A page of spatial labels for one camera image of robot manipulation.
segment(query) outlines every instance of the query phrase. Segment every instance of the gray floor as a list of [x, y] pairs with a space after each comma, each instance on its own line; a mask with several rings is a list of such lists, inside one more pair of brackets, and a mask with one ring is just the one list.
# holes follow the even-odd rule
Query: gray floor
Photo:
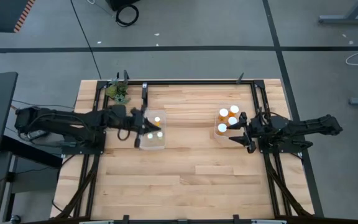
[[[103, 0], [96, 2], [107, 9]], [[358, 25], [317, 23], [320, 14], [344, 14], [355, 2], [269, 0], [282, 46], [358, 45]], [[273, 45], [259, 0], [140, 1], [139, 21], [126, 29], [86, 0], [74, 3], [93, 47]], [[18, 34], [0, 34], [0, 48], [6, 47], [86, 47], [86, 42], [69, 0], [37, 0]], [[336, 137], [308, 136], [314, 142], [311, 161], [327, 217], [358, 219], [358, 107], [347, 104], [349, 97], [358, 96], [358, 67], [344, 63], [354, 53], [283, 53], [301, 119], [329, 113], [344, 128]], [[97, 52], [95, 59], [103, 78], [123, 69], [131, 78], [236, 78], [242, 72], [244, 78], [281, 78], [275, 52]], [[73, 106], [80, 80], [98, 78], [90, 53], [0, 54], [0, 72], [8, 71], [19, 73], [14, 98], [37, 104]], [[11, 113], [8, 127], [13, 128], [14, 119]], [[20, 171], [38, 167], [18, 162]], [[39, 176], [56, 182], [43, 171]], [[14, 213], [26, 222], [45, 220], [53, 194], [53, 184], [20, 194]]]

